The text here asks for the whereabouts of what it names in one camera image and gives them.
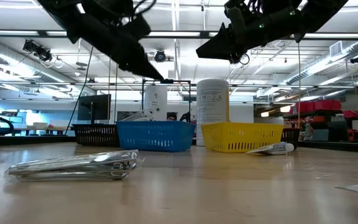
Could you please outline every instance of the plastic basket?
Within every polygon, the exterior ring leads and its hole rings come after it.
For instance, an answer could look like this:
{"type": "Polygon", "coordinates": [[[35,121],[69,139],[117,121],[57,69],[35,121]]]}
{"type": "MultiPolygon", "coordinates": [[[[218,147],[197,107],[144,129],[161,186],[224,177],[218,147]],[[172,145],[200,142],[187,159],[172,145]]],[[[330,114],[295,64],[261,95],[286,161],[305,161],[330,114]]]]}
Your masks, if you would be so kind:
{"type": "Polygon", "coordinates": [[[248,152],[280,142],[284,125],[252,123],[203,124],[205,146],[219,152],[248,152]]]}
{"type": "Polygon", "coordinates": [[[342,104],[338,100],[319,100],[314,103],[316,110],[340,110],[342,104]]]}
{"type": "Polygon", "coordinates": [[[75,139],[83,146],[119,147],[115,124],[73,124],[75,139]]]}
{"type": "Polygon", "coordinates": [[[195,125],[182,121],[119,121],[121,147],[181,152],[191,147],[195,125]]]}
{"type": "Polygon", "coordinates": [[[293,144],[293,148],[295,150],[298,147],[299,133],[299,128],[284,128],[281,141],[293,144]]]}

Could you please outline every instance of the monitor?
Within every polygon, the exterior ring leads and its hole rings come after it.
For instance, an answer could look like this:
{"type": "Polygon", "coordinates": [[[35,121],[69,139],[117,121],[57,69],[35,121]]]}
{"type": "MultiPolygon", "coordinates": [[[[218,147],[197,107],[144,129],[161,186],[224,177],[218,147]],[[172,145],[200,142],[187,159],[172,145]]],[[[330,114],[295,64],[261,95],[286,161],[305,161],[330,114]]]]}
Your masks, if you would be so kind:
{"type": "Polygon", "coordinates": [[[348,141],[346,121],[327,122],[329,129],[329,140],[333,142],[348,141]]]}
{"type": "Polygon", "coordinates": [[[82,96],[78,102],[78,121],[110,119],[111,95],[82,96]]]}

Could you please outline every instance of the red bin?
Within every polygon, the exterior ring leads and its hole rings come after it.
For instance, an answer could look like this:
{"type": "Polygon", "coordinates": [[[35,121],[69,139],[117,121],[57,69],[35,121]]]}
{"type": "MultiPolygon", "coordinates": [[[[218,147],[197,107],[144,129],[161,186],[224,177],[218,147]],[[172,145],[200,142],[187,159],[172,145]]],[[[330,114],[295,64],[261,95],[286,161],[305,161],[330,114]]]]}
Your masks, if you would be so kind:
{"type": "Polygon", "coordinates": [[[316,110],[340,110],[342,104],[338,100],[319,100],[314,103],[314,107],[316,110]]]}
{"type": "Polygon", "coordinates": [[[295,108],[298,111],[298,113],[308,112],[308,103],[309,102],[301,102],[300,108],[299,108],[299,102],[295,103],[295,108]]]}

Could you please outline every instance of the table surface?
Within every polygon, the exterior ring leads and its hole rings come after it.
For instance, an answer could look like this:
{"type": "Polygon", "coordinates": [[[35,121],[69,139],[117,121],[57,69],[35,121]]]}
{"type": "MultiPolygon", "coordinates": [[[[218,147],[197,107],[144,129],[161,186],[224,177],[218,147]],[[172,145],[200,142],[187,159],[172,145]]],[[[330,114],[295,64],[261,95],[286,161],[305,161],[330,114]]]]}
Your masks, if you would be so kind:
{"type": "Polygon", "coordinates": [[[299,148],[290,156],[193,147],[140,152],[143,166],[112,182],[6,180],[12,164],[111,151],[75,143],[0,147],[0,224],[358,223],[358,153],[299,148]]]}

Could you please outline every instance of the ceiling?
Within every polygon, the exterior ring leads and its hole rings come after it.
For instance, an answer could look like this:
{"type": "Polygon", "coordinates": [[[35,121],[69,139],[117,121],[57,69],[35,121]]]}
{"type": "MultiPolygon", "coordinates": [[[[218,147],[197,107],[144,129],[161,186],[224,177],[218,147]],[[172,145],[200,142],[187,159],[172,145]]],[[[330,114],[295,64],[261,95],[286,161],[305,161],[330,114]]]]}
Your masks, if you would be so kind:
{"type": "MultiPolygon", "coordinates": [[[[205,0],[205,15],[201,12],[201,1],[179,0],[178,19],[173,21],[173,1],[158,0],[155,7],[144,14],[152,30],[218,30],[221,23],[230,21],[223,13],[220,0],[205,0]]],[[[34,0],[0,0],[0,29],[19,30],[61,30],[62,28],[34,0]],[[33,9],[13,9],[12,7],[33,7],[33,9]]],[[[358,32],[358,0],[350,0],[341,12],[336,14],[319,32],[358,32]]],[[[24,37],[0,37],[0,44],[22,55],[24,37]]],[[[54,56],[63,60],[62,68],[51,67],[52,70],[76,82],[84,82],[85,73],[78,71],[76,62],[88,63],[92,46],[85,41],[72,44],[68,39],[33,38],[36,43],[49,48],[54,56]]],[[[141,44],[146,52],[153,54],[164,50],[167,55],[175,55],[175,40],[173,39],[143,39],[141,44]]],[[[246,66],[230,65],[223,60],[198,58],[195,50],[205,43],[203,39],[178,39],[179,46],[179,76],[182,80],[198,82],[205,78],[220,78],[231,83],[279,84],[286,75],[298,70],[298,44],[291,40],[278,40],[265,47],[250,50],[250,63],[246,66]]],[[[329,46],[334,40],[304,40],[300,43],[300,60],[304,65],[329,52],[329,46]]],[[[164,62],[165,70],[173,70],[173,62],[164,62]]],[[[319,74],[329,79],[338,74],[338,70],[326,71],[319,74]]],[[[97,82],[108,82],[108,77],[115,82],[116,64],[110,62],[107,56],[94,50],[89,66],[89,77],[96,77],[97,82]]],[[[175,72],[169,72],[168,77],[176,79],[175,72]]],[[[118,70],[118,82],[139,82],[141,77],[118,70]]],[[[317,85],[321,77],[313,76],[308,79],[309,85],[317,85]]],[[[105,90],[107,86],[94,86],[94,90],[105,90]]],[[[122,87],[123,90],[137,89],[122,87]]],[[[242,88],[239,91],[258,90],[258,88],[242,88]]]]}

